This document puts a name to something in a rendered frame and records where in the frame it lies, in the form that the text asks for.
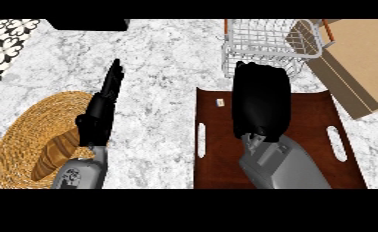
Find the woven wicker basket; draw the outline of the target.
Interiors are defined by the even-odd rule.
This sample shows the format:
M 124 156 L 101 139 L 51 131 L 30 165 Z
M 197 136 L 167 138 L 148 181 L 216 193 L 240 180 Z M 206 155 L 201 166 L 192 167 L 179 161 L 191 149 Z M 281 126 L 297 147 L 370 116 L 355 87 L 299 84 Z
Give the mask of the woven wicker basket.
M 58 171 L 42 180 L 31 179 L 48 142 L 76 129 L 92 95 L 61 92 L 40 100 L 17 118 L 0 139 L 0 189 L 49 189 Z

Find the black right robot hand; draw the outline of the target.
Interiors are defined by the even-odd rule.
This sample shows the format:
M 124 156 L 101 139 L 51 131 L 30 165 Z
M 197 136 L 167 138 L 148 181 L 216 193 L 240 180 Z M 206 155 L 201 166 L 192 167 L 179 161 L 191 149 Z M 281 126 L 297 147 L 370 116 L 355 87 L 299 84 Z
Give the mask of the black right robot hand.
M 291 121 L 291 83 L 282 68 L 237 62 L 232 88 L 234 134 L 278 142 Z

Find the black appliance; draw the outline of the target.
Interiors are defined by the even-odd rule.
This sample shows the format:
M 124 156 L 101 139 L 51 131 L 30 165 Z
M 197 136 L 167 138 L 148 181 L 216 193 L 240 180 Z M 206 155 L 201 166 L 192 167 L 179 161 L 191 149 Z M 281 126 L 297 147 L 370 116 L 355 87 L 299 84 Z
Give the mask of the black appliance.
M 48 19 L 58 30 L 79 31 L 126 31 L 129 19 Z

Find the dark brown wooden tray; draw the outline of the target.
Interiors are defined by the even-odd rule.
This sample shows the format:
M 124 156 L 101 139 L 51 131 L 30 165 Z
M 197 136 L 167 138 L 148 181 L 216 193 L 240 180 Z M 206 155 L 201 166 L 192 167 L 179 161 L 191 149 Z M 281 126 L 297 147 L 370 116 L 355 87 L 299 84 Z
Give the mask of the dark brown wooden tray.
M 225 100 L 217 107 L 216 100 Z M 232 93 L 197 89 L 195 124 L 206 125 L 206 155 L 195 155 L 195 189 L 254 189 L 240 167 L 243 141 L 234 135 Z M 331 93 L 294 93 L 285 135 L 305 147 L 334 189 L 367 189 Z

